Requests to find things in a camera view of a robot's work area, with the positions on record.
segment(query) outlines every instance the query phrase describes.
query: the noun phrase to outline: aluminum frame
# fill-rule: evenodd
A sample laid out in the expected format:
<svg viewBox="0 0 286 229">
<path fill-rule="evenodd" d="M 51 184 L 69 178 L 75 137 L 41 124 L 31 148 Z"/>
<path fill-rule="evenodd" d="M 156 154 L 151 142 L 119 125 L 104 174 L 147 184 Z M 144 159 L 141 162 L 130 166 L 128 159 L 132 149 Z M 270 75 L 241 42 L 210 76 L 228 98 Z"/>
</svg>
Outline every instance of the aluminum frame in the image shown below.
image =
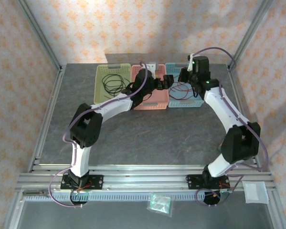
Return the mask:
<svg viewBox="0 0 286 229">
<path fill-rule="evenodd" d="M 29 167 L 28 167 L 28 173 L 30 173 L 32 171 L 33 165 L 35 163 L 35 160 L 40 159 L 42 151 L 43 151 L 43 146 L 46 140 L 46 135 L 48 132 L 48 128 L 52 119 L 52 115 L 53 115 L 53 110 L 58 98 L 58 94 L 59 94 L 59 90 L 60 90 L 60 86 L 62 83 L 62 79 L 63 79 L 63 75 L 65 73 L 65 68 L 66 65 L 61 67 L 61 70 L 59 70 L 57 72 L 57 76 L 56 76 L 56 80 L 54 82 L 53 88 L 52 88 L 52 92 L 51 92 L 51 96 L 50 96 L 50 100 L 48 101 L 47 107 L 46 107 L 46 112 L 41 124 L 41 128 L 39 131 L 39 136 L 38 136 L 38 141 L 36 143 L 36 146 L 34 148 L 33 154 L 32 154 L 32 158 L 30 160 L 29 163 Z"/>
<path fill-rule="evenodd" d="M 33 157 L 31 159 L 28 173 L 20 175 L 19 182 L 16 187 L 14 197 L 11 202 L 11 207 L 7 214 L 3 228 L 15 229 L 18 226 L 21 212 L 24 206 L 26 197 L 22 195 L 24 190 L 34 190 L 39 188 L 47 188 L 49 180 L 53 177 L 53 174 L 62 168 L 66 168 L 68 165 L 40 165 L 39 158 L 42 153 L 43 145 L 45 142 L 46 134 L 50 124 L 50 119 L 53 114 L 54 105 L 58 96 L 61 81 L 65 71 L 65 66 L 61 68 L 59 61 L 57 60 L 54 52 L 52 51 L 46 37 L 44 36 L 40 26 L 35 20 L 32 12 L 30 11 L 25 0 L 16 0 L 23 13 L 32 26 L 32 29 L 36 33 L 46 53 L 50 57 L 54 67 L 58 70 L 57 79 L 54 83 L 50 101 L 47 106 L 46 115 L 44 117 L 37 145 L 34 149 Z M 245 51 L 259 24 L 261 23 L 264 15 L 267 13 L 273 0 L 264 0 L 257 11 L 248 31 L 246 32 L 243 40 L 241 41 L 236 53 L 235 59 L 239 61 L 241 55 Z M 239 101 L 237 91 L 233 82 L 232 74 L 229 73 L 229 77 L 232 82 L 233 90 L 236 96 L 237 105 L 240 112 L 243 112 L 241 103 Z M 258 166 L 261 165 L 259 158 L 256 158 Z M 182 193 L 188 193 L 187 184 L 185 181 L 185 175 L 187 174 L 200 174 L 204 166 L 90 166 L 90 169 L 96 173 L 102 173 L 105 175 L 104 184 L 107 182 L 106 189 L 100 192 L 113 193 L 114 191 L 123 192 L 138 192 L 138 191 L 169 191 L 176 190 Z M 276 229 L 286 229 L 286 218 L 283 212 L 282 205 L 279 200 L 278 192 L 273 181 L 273 177 L 270 172 L 258 172 L 252 171 L 245 167 L 239 167 L 232 173 L 245 173 L 244 180 L 262 180 L 266 182 L 266 187 L 269 195 L 268 210 L 272 219 L 273 226 Z M 61 192 L 59 187 L 61 176 L 59 176 L 53 184 L 53 188 L 56 189 L 54 193 Z M 235 183 L 235 180 L 231 179 L 231 185 Z M 240 183 L 236 191 L 243 191 L 242 184 Z"/>
<path fill-rule="evenodd" d="M 45 52 L 47 53 L 48 57 L 50 58 L 52 64 L 56 68 L 56 70 L 60 70 L 61 65 L 59 64 L 59 61 L 53 52 L 49 42 L 47 41 L 45 35 L 43 34 L 38 22 L 34 18 L 26 0 L 16 0 L 20 9 L 23 11 L 25 18 L 27 19 L 28 23 L 31 25 L 32 30 L 37 35 L 39 41 L 41 42 L 41 45 L 43 46 Z"/>
<path fill-rule="evenodd" d="M 258 26 L 261 24 L 265 14 L 268 12 L 273 1 L 274 0 L 263 0 L 263 2 L 261 3 L 261 6 L 257 10 L 246 34 L 244 35 L 244 38 L 240 42 L 240 44 L 239 44 L 239 46 L 235 52 L 234 59 L 235 59 L 236 63 L 239 62 L 242 54 L 246 50 L 248 44 L 250 43 L 250 41 L 251 41 L 252 37 L 254 36 Z M 234 62 L 231 61 L 230 62 L 230 69 L 233 69 L 233 68 L 234 68 Z"/>
</svg>

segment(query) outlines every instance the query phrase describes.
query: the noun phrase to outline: plastic basket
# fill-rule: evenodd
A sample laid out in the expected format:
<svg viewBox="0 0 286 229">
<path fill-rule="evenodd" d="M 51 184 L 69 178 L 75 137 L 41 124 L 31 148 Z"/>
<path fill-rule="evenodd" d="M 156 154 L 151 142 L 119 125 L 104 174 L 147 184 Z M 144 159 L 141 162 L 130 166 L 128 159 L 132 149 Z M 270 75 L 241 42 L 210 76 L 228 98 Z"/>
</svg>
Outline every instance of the plastic basket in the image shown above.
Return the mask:
<svg viewBox="0 0 286 229">
<path fill-rule="evenodd" d="M 100 104 L 111 98 L 108 92 L 105 91 L 102 79 L 108 74 L 119 74 L 123 77 L 125 84 L 128 85 L 128 81 L 131 82 L 131 65 L 129 63 L 121 64 L 101 64 L 97 66 L 96 78 L 95 78 L 95 92 L 94 103 Z M 112 76 L 112 80 L 119 79 L 118 76 Z"/>
<path fill-rule="evenodd" d="M 131 80 L 134 81 L 136 75 L 142 67 L 140 65 L 133 65 L 131 68 Z M 158 70 L 156 70 L 156 76 L 163 80 L 163 76 L 166 74 L 166 69 L 164 64 L 159 64 Z M 152 95 L 146 95 L 140 105 L 138 105 L 134 110 L 162 110 L 166 109 L 169 103 L 168 90 L 154 90 Z"/>
<path fill-rule="evenodd" d="M 167 63 L 166 66 L 166 72 L 167 75 L 173 75 L 175 82 L 173 83 L 172 87 L 177 85 L 178 76 L 180 74 L 181 68 L 188 67 L 188 63 Z M 191 85 L 189 83 L 185 84 L 188 88 L 191 88 Z M 180 91 L 172 91 L 169 89 L 169 94 L 172 95 L 175 98 L 183 98 L 186 95 L 186 92 L 180 92 Z M 201 105 L 204 103 L 204 101 L 201 99 L 201 97 L 198 95 L 197 98 L 191 97 L 192 93 L 188 93 L 187 96 L 184 98 L 188 98 L 186 100 L 177 100 L 169 96 L 169 104 L 168 107 L 170 108 L 178 108 L 178 107 L 201 107 Z"/>
</svg>

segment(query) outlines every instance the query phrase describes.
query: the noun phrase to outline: blue basket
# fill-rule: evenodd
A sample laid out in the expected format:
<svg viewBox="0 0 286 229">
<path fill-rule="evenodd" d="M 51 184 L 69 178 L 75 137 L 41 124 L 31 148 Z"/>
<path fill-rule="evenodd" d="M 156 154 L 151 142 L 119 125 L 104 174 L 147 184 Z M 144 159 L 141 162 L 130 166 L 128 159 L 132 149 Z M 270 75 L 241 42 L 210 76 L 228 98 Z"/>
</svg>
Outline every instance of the blue basket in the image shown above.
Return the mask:
<svg viewBox="0 0 286 229">
<path fill-rule="evenodd" d="M 167 63 L 166 66 L 166 74 L 167 75 L 173 75 L 175 83 L 173 83 L 172 87 L 177 85 L 178 76 L 180 74 L 181 68 L 188 67 L 188 63 Z M 185 84 L 188 88 L 191 88 L 191 85 L 189 83 Z M 175 98 L 183 98 L 186 95 L 186 92 L 179 92 L 179 91 L 173 91 L 169 89 L 169 95 L 175 97 Z M 172 97 L 169 97 L 169 103 L 168 107 L 170 108 L 178 108 L 178 107 L 201 107 L 201 105 L 204 103 L 204 101 L 201 99 L 201 97 L 198 95 L 197 98 L 192 96 L 192 92 L 188 93 L 187 96 L 184 98 L 188 98 L 186 100 L 177 100 Z"/>
</svg>

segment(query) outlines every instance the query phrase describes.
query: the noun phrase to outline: coiled black wire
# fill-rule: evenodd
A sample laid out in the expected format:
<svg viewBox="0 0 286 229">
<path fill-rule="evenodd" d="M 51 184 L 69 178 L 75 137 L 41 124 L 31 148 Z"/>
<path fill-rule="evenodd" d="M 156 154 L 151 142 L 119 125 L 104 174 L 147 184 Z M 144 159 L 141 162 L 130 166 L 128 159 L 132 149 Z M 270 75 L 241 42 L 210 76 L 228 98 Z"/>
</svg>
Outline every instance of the coiled black wire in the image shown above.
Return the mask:
<svg viewBox="0 0 286 229">
<path fill-rule="evenodd" d="M 127 87 L 127 85 L 130 83 L 128 79 L 124 79 L 119 74 L 108 74 L 101 80 L 101 82 L 104 86 L 105 91 L 112 97 L 115 97 L 119 93 L 121 93 L 121 91 L 124 90 Z"/>
</svg>

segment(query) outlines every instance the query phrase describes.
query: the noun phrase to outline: patterned wallpaper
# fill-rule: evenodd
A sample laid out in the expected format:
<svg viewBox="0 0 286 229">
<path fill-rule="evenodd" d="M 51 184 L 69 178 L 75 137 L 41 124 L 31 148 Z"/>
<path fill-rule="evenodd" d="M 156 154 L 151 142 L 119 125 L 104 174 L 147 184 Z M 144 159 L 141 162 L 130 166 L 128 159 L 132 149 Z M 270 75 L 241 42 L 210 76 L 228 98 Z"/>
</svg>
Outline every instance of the patterned wallpaper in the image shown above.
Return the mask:
<svg viewBox="0 0 286 229">
<path fill-rule="evenodd" d="M 56 70 L 14 0 L 0 0 L 0 228 L 26 172 Z"/>
<path fill-rule="evenodd" d="M 274 1 L 237 72 L 244 110 L 262 126 L 286 214 L 286 0 Z"/>
<path fill-rule="evenodd" d="M 61 64 L 184 62 L 209 46 L 235 53 L 261 2 L 27 0 Z M 208 53 L 213 63 L 229 61 Z"/>
</svg>

